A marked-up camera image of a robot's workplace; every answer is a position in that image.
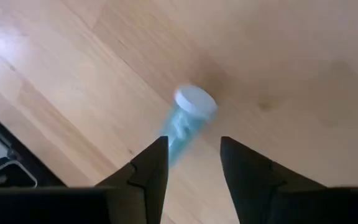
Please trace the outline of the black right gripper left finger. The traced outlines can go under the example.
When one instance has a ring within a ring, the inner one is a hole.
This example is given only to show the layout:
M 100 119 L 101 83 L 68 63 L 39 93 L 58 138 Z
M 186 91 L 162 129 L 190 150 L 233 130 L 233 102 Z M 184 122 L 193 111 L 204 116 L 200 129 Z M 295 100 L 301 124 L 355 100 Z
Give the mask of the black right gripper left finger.
M 96 185 L 107 190 L 111 223 L 161 222 L 168 180 L 168 138 L 161 136 Z

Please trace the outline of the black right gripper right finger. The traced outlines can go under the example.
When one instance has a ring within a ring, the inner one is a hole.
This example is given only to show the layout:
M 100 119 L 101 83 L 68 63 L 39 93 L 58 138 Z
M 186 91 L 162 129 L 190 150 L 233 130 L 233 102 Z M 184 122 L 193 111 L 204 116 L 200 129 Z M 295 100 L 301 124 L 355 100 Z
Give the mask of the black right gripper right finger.
M 286 209 L 283 192 L 326 188 L 228 136 L 221 138 L 220 158 L 240 223 L 276 223 Z

